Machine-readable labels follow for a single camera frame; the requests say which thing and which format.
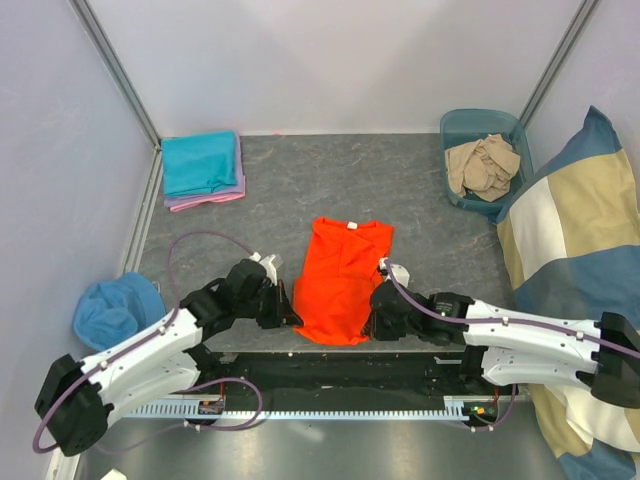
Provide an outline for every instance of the stack of folded towels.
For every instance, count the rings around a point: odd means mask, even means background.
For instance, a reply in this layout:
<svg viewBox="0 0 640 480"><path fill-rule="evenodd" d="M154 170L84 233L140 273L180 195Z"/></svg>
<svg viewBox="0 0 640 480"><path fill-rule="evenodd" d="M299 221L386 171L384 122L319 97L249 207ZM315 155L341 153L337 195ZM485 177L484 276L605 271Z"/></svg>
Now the stack of folded towels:
<svg viewBox="0 0 640 480"><path fill-rule="evenodd" d="M162 163L164 205L172 212L245 195L240 139L234 132L164 140Z"/></svg>

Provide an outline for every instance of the orange shirt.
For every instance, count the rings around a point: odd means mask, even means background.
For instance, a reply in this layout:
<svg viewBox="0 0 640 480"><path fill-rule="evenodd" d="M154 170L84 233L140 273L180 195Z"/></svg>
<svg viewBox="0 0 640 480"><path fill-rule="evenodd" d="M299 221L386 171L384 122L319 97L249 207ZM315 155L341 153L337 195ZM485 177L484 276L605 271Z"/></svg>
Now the orange shirt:
<svg viewBox="0 0 640 480"><path fill-rule="evenodd" d="M304 322L296 331L315 343L357 345L369 318L369 297L382 282L380 258L391 251L393 227L357 225L318 218L302 276L293 288L293 308Z"/></svg>

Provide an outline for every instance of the table surface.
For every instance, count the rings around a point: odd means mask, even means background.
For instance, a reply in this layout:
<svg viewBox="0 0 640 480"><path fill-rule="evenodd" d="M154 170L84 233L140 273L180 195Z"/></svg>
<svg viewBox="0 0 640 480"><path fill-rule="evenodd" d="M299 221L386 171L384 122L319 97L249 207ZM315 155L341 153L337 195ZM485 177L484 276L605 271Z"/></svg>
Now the table surface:
<svg viewBox="0 0 640 480"><path fill-rule="evenodd" d="M453 290L511 307L495 227L453 207L444 193L436 135L340 135L242 139L247 197L170 213L158 199L140 272L159 282L168 305L165 257L191 230L218 229L263 254L279 253L288 287L300 274L311 222L320 216L395 227L392 259L409 268L423 294ZM226 275L242 257L222 240L190 238L173 259L180 295ZM324 351L289 329L261 331L241 320L208 346L219 351ZM368 342L357 351L434 350L415 338ZM125 419L103 444L123 448L166 425ZM83 455L77 479L117 468L131 480L410 480L565 478L544 442L530 403L488 434L437 422L266 421L241 432L176 430L131 452Z"/></svg>
<svg viewBox="0 0 640 480"><path fill-rule="evenodd" d="M171 308L165 260L171 241L215 229L284 260L287 290L302 271L311 224L318 217L395 227L391 259L406 266L410 288L455 291L511 307L512 295L495 226L451 205L438 135L322 135L242 138L247 196L171 213L158 196L140 273L158 282ZM225 276L243 256L230 242L191 237L177 246L173 270L180 296ZM207 341L215 351L327 351L288 328L261 330L253 320ZM348 350L439 350L415 337L367 342Z"/></svg>

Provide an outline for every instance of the teal towel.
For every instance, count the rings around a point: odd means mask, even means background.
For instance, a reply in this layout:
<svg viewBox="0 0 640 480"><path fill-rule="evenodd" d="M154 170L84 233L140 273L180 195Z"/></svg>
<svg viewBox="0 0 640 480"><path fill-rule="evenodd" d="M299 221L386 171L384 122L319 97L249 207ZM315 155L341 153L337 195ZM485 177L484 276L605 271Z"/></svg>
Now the teal towel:
<svg viewBox="0 0 640 480"><path fill-rule="evenodd" d="M210 194L236 186L235 155L233 132L163 140L165 196Z"/></svg>

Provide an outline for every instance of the blue hat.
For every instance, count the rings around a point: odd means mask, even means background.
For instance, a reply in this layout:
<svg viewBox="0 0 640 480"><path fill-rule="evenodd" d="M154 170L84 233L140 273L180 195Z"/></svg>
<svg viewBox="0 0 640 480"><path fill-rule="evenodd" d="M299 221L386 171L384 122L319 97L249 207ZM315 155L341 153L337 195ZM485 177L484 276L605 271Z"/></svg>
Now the blue hat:
<svg viewBox="0 0 640 480"><path fill-rule="evenodd" d="M111 348L164 317L162 297L145 277L129 272L91 285L73 316L73 330L85 345Z"/></svg>

